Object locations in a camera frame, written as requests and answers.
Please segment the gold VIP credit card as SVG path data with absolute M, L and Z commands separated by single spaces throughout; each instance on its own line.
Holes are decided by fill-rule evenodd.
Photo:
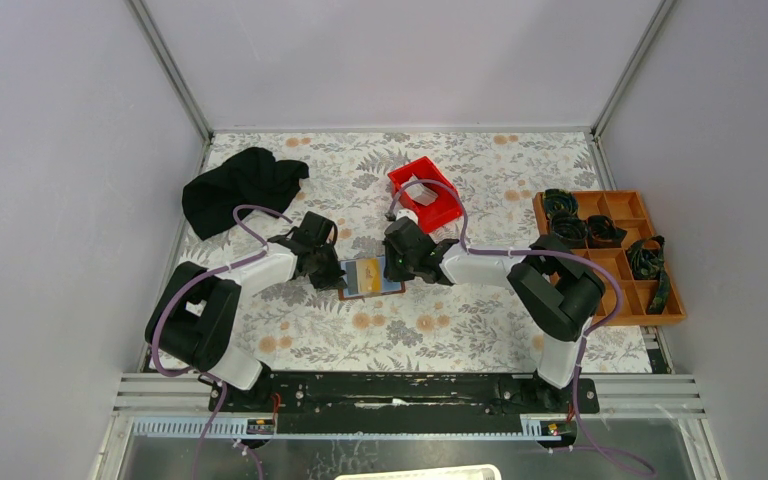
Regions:
M 356 277 L 358 292 L 362 294 L 379 293 L 383 289 L 382 265 L 378 258 L 358 259 Z

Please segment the brown leather card holder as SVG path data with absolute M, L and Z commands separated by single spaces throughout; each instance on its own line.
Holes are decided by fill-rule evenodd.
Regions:
M 384 276 L 386 258 L 357 258 L 342 260 L 345 287 L 338 291 L 341 301 L 364 299 L 368 297 L 402 294 L 406 291 L 404 281 L 395 282 Z

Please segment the stack of credit cards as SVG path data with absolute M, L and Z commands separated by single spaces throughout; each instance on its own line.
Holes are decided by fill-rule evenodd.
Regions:
M 426 207 L 438 199 L 438 194 L 427 184 L 421 183 L 415 176 L 412 176 L 408 183 L 409 186 L 404 188 L 403 195 L 410 198 L 414 204 Z

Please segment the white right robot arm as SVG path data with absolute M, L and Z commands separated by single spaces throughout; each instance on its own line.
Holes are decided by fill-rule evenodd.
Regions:
M 419 278 L 446 286 L 495 286 L 515 293 L 544 335 L 536 369 L 540 379 L 533 386 L 535 402 L 549 412 L 567 405 L 605 282 L 616 287 L 616 280 L 551 234 L 540 236 L 528 249 L 470 247 L 464 239 L 436 242 L 409 217 L 387 218 L 384 277 L 395 282 Z

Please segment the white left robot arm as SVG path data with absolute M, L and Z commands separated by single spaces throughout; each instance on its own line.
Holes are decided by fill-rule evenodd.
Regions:
M 213 269 L 187 261 L 174 271 L 145 329 L 155 370 L 166 377 L 190 371 L 232 387 L 248 411 L 269 401 L 268 367 L 233 344 L 237 308 L 245 294 L 306 278 L 317 290 L 345 287 L 336 254 L 337 224 L 308 212 L 284 234 L 260 237 L 261 248 Z

